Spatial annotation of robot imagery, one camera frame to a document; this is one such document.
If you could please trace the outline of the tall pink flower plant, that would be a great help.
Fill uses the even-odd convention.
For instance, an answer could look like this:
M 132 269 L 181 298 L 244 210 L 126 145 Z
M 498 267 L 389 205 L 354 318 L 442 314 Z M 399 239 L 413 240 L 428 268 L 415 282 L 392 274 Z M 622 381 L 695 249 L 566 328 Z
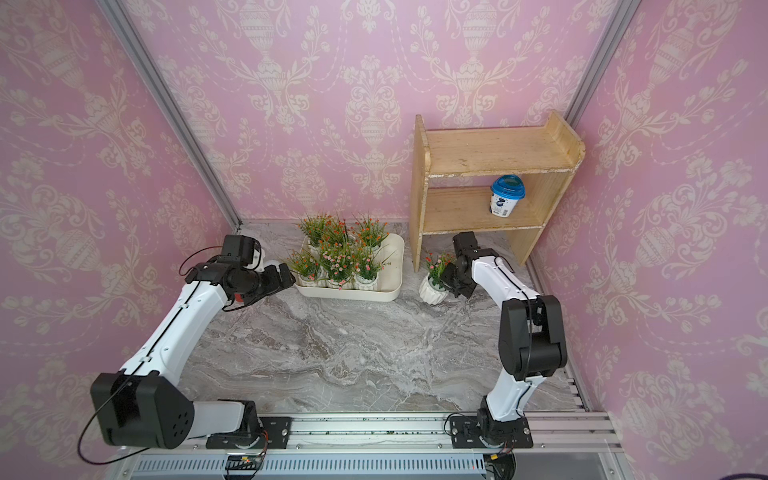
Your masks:
M 324 241 L 321 244 L 319 263 L 325 270 L 329 288 L 353 289 L 358 253 L 359 246 L 353 242 Z

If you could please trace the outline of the orange flower plant white pot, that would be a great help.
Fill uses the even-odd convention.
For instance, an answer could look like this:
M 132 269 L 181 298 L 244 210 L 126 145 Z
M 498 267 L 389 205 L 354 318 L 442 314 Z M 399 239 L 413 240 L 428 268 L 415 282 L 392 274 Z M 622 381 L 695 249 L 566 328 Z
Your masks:
M 314 251 L 318 251 L 323 243 L 326 227 L 331 222 L 332 217 L 328 214 L 307 215 L 299 219 L 298 227 L 306 236 L 309 246 Z

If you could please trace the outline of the red flower plant white pot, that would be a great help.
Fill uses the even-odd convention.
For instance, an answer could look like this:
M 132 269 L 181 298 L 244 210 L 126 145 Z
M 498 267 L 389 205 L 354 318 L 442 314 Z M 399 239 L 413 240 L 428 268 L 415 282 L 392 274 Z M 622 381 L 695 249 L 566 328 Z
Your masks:
M 338 217 L 328 217 L 323 227 L 322 240 L 329 246 L 343 246 L 350 241 L 346 222 Z

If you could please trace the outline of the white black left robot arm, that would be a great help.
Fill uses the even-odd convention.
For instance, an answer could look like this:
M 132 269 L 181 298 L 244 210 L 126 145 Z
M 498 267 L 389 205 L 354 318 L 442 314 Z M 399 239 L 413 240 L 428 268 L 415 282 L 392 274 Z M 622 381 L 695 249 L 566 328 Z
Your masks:
M 229 446 L 251 446 L 264 428 L 251 401 L 194 402 L 178 388 L 184 367 L 211 321 L 229 304 L 249 307 L 291 288 L 284 263 L 261 270 L 208 262 L 191 269 L 181 293 L 157 329 L 115 373 L 90 388 L 95 419 L 106 444 L 174 449 L 189 439 L 222 436 Z

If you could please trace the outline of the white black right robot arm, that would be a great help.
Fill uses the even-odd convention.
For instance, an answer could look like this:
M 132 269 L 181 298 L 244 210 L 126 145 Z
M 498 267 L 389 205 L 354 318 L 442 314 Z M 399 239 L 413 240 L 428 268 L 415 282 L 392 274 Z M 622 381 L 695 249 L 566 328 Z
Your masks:
M 479 436 L 506 449 L 533 446 L 525 406 L 535 390 L 568 361 L 559 300 L 543 295 L 517 278 L 492 249 L 455 249 L 442 282 L 456 296 L 471 297 L 481 287 L 499 307 L 497 350 L 501 370 L 477 410 Z

